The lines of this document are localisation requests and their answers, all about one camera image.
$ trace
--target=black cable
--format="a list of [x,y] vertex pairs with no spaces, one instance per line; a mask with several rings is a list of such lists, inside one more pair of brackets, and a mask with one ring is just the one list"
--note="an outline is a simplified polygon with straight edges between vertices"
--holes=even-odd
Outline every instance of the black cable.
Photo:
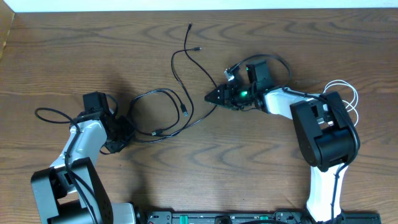
[[83,186],[85,186],[87,191],[89,191],[89,193],[95,198],[94,190],[82,178],[80,178],[77,174],[72,172],[72,175],[76,178],[77,181],[79,181]]
[[99,150],[99,153],[101,153],[102,155],[105,155],[105,156],[111,154],[111,153],[103,152],[101,150]]
[[[167,129],[158,129],[158,130],[154,131],[154,132],[155,132],[155,133],[154,133],[154,134],[155,134],[154,136],[160,137],[159,139],[156,139],[156,140],[153,140],[153,141],[144,141],[144,140],[140,140],[140,139],[138,139],[138,138],[136,138],[136,137],[133,137],[133,139],[132,139],[133,141],[136,141],[136,142],[139,142],[139,143],[155,143],[155,142],[163,141],[163,140],[165,140],[165,139],[167,139],[167,138],[175,137],[176,135],[178,135],[179,133],[181,133],[181,131],[183,131],[183,130],[185,130],[185,129],[187,129],[187,128],[190,128],[190,127],[192,127],[192,126],[194,126],[194,125],[196,125],[196,124],[199,123],[200,121],[203,121],[205,118],[207,118],[207,117],[216,109],[217,106],[215,105],[215,106],[213,107],[213,109],[211,109],[211,110],[210,110],[206,115],[204,115],[202,118],[198,119],[197,121],[193,122],[192,124],[189,124],[189,122],[190,122],[191,119],[192,119],[193,113],[194,113],[194,111],[195,111],[195,107],[194,107],[193,101],[192,101],[192,99],[191,99],[191,96],[190,96],[189,93],[188,93],[187,88],[185,87],[185,85],[184,85],[183,82],[181,81],[180,77],[179,77],[179,76],[177,75],[177,73],[175,72],[175,69],[174,69],[174,57],[175,57],[175,55],[176,55],[177,53],[180,53],[180,52],[185,52],[185,54],[187,55],[187,57],[188,57],[193,63],[195,63],[200,69],[202,69],[202,71],[204,71],[204,73],[209,77],[209,79],[210,79],[211,82],[214,84],[214,86],[217,87],[217,84],[215,83],[215,81],[214,81],[214,79],[211,77],[211,75],[210,75],[198,62],[196,62],[193,58],[191,58],[191,56],[189,56],[189,54],[188,54],[188,51],[198,51],[198,50],[201,50],[200,47],[195,47],[195,48],[192,48],[192,49],[187,49],[187,48],[186,48],[187,37],[188,37],[189,30],[191,29],[191,26],[192,26],[192,24],[189,24],[188,29],[187,29],[187,33],[185,34],[184,49],[183,49],[183,50],[178,50],[178,51],[174,52],[173,55],[172,55],[171,61],[170,61],[170,65],[171,65],[171,69],[172,69],[172,73],[173,73],[173,75],[174,75],[174,78],[176,79],[176,81],[180,84],[180,86],[181,86],[182,89],[184,90],[184,92],[185,92],[185,94],[186,94],[186,96],[187,96],[187,98],[188,98],[188,100],[189,100],[189,102],[190,102],[190,104],[191,104],[192,111],[191,111],[190,117],[188,118],[188,121],[187,121],[187,122],[184,124],[184,126],[183,126],[182,128],[180,128],[179,130],[174,131],[174,132],[171,133],[171,134],[162,134],[163,131],[166,131],[167,129],[170,129],[170,128],[174,127],[174,125],[176,125],[176,124],[179,122],[179,117],[178,117],[177,122],[176,122],[173,126],[167,128]],[[148,94],[151,94],[151,92],[148,92],[147,94],[145,93],[145,94],[143,94],[143,95],[137,96],[137,97],[135,97],[135,99],[138,100],[139,98],[143,97],[144,95],[148,95]],[[131,101],[131,104],[130,104],[130,107],[129,107],[129,112],[127,112],[128,116],[130,116],[130,118],[132,118],[132,116],[131,116],[132,106],[134,105],[134,103],[136,102],[136,100],[134,101],[134,99],[133,99],[133,100]],[[153,136],[152,133],[145,133],[145,132],[140,131],[140,130],[137,130],[137,132],[140,133],[140,134],[147,135],[147,136]]]
[[[51,120],[47,120],[47,119],[44,119],[43,117],[41,117],[38,114],[39,111],[51,111],[51,112],[57,113],[59,115],[62,115],[63,117],[65,117],[69,121],[51,121]],[[69,175],[70,180],[72,181],[73,185],[76,188],[76,191],[79,193],[81,199],[85,203],[85,205],[86,205],[86,207],[88,209],[88,212],[90,213],[91,219],[93,220],[93,223],[98,224],[98,221],[97,221],[97,219],[95,217],[94,209],[90,205],[90,202],[88,201],[88,199],[87,199],[86,195],[84,194],[83,190],[81,189],[81,187],[77,183],[76,178],[75,178],[76,174],[73,173],[73,171],[71,170],[70,165],[69,165],[70,151],[72,150],[73,146],[76,143],[76,140],[78,139],[78,137],[79,137],[79,135],[81,133],[79,125],[77,125],[76,121],[74,121],[71,117],[69,117],[65,113],[62,113],[61,111],[58,111],[58,110],[55,110],[55,109],[52,109],[52,108],[37,108],[35,110],[35,115],[36,115],[37,118],[41,119],[42,121],[46,121],[46,122],[53,123],[53,124],[71,123],[72,125],[74,125],[74,127],[76,127],[76,134],[73,137],[72,141],[70,142],[70,144],[68,146],[68,149],[64,153],[64,155],[65,155],[65,168],[67,170],[67,174]]]
[[174,107],[175,107],[175,110],[177,111],[177,120],[176,120],[176,122],[174,122],[174,124],[170,125],[169,127],[161,128],[161,129],[158,129],[158,130],[154,131],[154,132],[156,132],[156,134],[146,133],[146,132],[144,132],[144,131],[141,131],[135,124],[132,124],[133,127],[134,127],[134,129],[135,129],[138,133],[144,134],[144,135],[147,135],[147,136],[153,136],[153,135],[156,135],[156,136],[163,136],[163,135],[161,134],[162,132],[164,132],[164,131],[166,131],[166,130],[169,130],[170,128],[174,127],[174,126],[180,121],[180,110],[178,109],[177,103],[175,102],[174,98],[170,95],[170,93],[167,93],[168,91],[172,92],[172,93],[177,97],[177,99],[178,99],[179,102],[180,102],[181,107],[185,107],[185,105],[184,105],[184,104],[182,103],[182,101],[181,101],[181,98],[176,94],[176,92],[174,92],[173,90],[168,89],[168,88],[161,88],[161,89],[151,90],[151,91],[149,91],[149,92],[147,92],[147,93],[144,93],[144,94],[141,94],[141,95],[139,95],[139,96],[137,96],[137,97],[135,97],[134,99],[131,100],[130,106],[129,106],[129,111],[127,112],[127,115],[128,115],[131,119],[132,119],[132,114],[131,114],[131,112],[132,112],[132,109],[133,109],[134,105],[136,104],[136,102],[137,102],[139,99],[141,99],[143,96],[147,96],[147,95],[150,95],[150,94],[153,94],[153,93],[164,93],[164,94],[166,94],[166,95],[172,100],[172,102],[173,102],[173,104],[174,104]]
[[242,111],[242,112],[248,112],[248,111],[251,111],[251,110],[258,110],[258,108],[250,108],[250,109],[247,109],[247,110],[240,109],[240,111]]

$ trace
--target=wood grain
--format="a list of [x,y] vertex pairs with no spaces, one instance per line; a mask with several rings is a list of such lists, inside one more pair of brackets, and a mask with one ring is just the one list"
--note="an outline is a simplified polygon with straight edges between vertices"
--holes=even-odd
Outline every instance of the wood grain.
[[[0,61],[1,223],[39,222],[30,177],[51,164],[69,136],[66,125],[36,119],[37,107],[75,116],[82,94],[104,91],[125,113],[132,97],[162,87],[188,102],[170,57],[182,48],[189,22],[188,47],[203,47],[192,57],[217,83],[242,58],[274,53],[291,64],[297,90],[320,92],[334,79],[353,84],[362,145],[345,176],[341,206],[396,223],[397,9],[18,14]],[[175,67],[195,102],[194,118],[203,116],[211,109],[203,101],[210,81],[183,54]],[[280,65],[271,67],[278,82],[286,80]],[[135,113],[148,131],[175,119],[163,96],[143,98]],[[292,122],[258,111],[218,108],[176,138],[100,156],[96,168],[112,201],[144,208],[302,208],[309,190],[310,169]]]

